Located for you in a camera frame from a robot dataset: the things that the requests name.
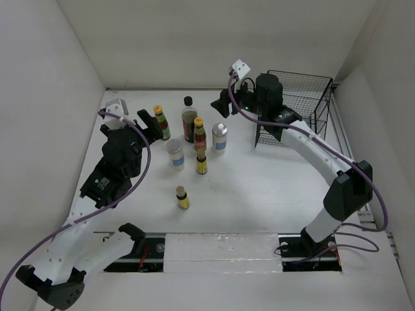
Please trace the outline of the green label chili sauce bottle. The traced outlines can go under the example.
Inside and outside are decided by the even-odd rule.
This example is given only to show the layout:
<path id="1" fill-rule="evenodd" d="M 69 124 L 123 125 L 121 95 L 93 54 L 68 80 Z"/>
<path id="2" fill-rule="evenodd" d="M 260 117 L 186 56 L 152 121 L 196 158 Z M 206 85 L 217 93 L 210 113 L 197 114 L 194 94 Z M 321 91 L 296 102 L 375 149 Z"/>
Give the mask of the green label chili sauce bottle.
<path id="1" fill-rule="evenodd" d="M 163 108 L 160 105 L 156 105 L 153 107 L 153 111 L 154 111 L 154 115 L 155 118 L 158 122 L 158 126 L 160 127 L 160 129 L 162 130 L 163 133 L 163 140 L 167 141 L 170 139 L 171 137 L 171 131 L 169 128 L 169 123 L 166 119 L 166 116 L 163 112 Z"/>

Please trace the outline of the white spice jar blue label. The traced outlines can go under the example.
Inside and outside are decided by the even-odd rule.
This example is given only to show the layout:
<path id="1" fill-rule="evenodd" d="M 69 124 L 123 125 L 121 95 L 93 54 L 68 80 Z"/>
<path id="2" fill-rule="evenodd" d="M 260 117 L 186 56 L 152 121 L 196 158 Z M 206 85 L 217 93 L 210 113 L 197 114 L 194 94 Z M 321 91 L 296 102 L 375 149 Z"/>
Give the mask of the white spice jar blue label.
<path id="1" fill-rule="evenodd" d="M 169 155 L 170 167 L 177 171 L 183 170 L 185 157 L 181 142 L 177 139 L 170 139 L 166 144 L 166 151 Z"/>

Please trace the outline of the white spice jar silver lid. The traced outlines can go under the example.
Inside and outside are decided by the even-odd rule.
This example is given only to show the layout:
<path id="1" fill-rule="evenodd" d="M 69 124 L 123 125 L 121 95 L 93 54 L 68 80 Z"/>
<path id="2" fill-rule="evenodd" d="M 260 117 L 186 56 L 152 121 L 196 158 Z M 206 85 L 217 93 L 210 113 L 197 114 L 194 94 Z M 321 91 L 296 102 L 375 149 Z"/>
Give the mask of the white spice jar silver lid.
<path id="1" fill-rule="evenodd" d="M 226 151 L 228 128 L 224 123 L 216 123 L 212 127 L 212 149 L 217 155 Z"/>

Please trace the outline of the tall dark soy sauce bottle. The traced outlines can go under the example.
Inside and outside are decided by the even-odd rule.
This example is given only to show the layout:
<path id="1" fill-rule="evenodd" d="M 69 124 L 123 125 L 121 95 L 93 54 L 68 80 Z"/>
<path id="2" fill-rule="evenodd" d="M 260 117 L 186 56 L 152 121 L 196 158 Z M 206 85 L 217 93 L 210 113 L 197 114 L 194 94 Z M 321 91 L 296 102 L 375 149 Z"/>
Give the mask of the tall dark soy sauce bottle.
<path id="1" fill-rule="evenodd" d="M 198 112 L 193 106 L 192 97 L 184 97 L 184 105 L 185 108 L 182 110 L 184 138 L 188 143 L 194 143 L 195 119 L 198 117 Z"/>

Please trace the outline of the red label sauce bottle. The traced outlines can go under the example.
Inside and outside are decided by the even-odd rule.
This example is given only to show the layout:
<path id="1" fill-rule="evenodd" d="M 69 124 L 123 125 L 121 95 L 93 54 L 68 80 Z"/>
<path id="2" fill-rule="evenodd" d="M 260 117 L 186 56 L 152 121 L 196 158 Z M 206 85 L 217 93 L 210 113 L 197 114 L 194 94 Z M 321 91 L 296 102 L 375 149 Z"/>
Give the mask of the red label sauce bottle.
<path id="1" fill-rule="evenodd" d="M 201 117 L 196 117 L 194 119 L 194 132 L 193 132 L 193 140 L 194 140 L 194 148 L 195 150 L 198 149 L 206 149 L 206 131 L 204 128 L 204 121 Z"/>

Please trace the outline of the small yellow label bottle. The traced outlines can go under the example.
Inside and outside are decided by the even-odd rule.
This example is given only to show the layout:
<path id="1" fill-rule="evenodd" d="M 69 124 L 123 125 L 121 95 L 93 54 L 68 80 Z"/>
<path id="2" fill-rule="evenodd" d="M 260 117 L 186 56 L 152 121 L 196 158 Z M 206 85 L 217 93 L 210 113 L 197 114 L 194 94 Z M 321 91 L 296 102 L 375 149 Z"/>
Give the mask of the small yellow label bottle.
<path id="1" fill-rule="evenodd" d="M 196 152 L 196 171 L 201 175 L 208 171 L 207 157 L 204 148 L 199 148 Z"/>

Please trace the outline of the small yellow bottle front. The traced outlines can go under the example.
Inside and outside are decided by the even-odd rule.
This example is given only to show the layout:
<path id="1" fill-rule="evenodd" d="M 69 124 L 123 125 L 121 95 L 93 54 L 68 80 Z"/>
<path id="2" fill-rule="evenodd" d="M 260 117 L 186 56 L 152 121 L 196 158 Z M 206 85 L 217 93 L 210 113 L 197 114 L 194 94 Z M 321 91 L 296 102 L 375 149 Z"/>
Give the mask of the small yellow bottle front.
<path id="1" fill-rule="evenodd" d="M 176 198 L 178 200 L 178 206 L 180 209 L 186 210 L 189 208 L 189 198 L 183 186 L 178 186 L 176 188 Z"/>

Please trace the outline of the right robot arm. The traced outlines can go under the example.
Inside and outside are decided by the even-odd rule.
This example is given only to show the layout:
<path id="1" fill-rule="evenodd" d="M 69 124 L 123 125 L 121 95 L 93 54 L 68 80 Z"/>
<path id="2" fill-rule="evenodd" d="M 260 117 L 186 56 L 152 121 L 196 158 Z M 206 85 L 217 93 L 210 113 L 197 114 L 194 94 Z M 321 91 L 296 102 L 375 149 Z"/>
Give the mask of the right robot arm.
<path id="1" fill-rule="evenodd" d="M 261 74 L 249 90 L 236 72 L 211 103 L 223 117 L 241 113 L 262 126 L 280 143 L 292 148 L 312 165 L 329 185 L 322 210 L 301 233 L 303 258 L 323 250 L 327 239 L 373 198 L 372 166 L 339 154 L 321 139 L 292 108 L 283 103 L 283 86 L 273 74 Z"/>

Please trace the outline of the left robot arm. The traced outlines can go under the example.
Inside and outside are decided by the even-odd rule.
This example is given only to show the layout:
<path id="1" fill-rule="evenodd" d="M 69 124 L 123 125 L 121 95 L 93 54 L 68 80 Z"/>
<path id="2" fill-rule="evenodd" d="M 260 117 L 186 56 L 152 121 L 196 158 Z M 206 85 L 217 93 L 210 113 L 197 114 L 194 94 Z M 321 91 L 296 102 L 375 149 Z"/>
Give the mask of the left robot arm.
<path id="1" fill-rule="evenodd" d="M 156 118 L 144 109 L 137 115 L 145 129 L 108 108 L 99 114 L 119 125 L 116 129 L 110 128 L 108 122 L 101 126 L 107 138 L 101 160 L 81 186 L 80 197 L 64 225 L 28 252 L 32 254 L 48 243 L 46 253 L 33 264 L 19 262 L 13 272 L 17 280 L 54 310 L 71 308 L 92 275 L 124 255 L 139 256 L 145 247 L 145 233 L 127 223 L 106 242 L 85 250 L 98 225 L 144 180 L 150 166 L 141 166 L 142 153 L 162 136 Z"/>

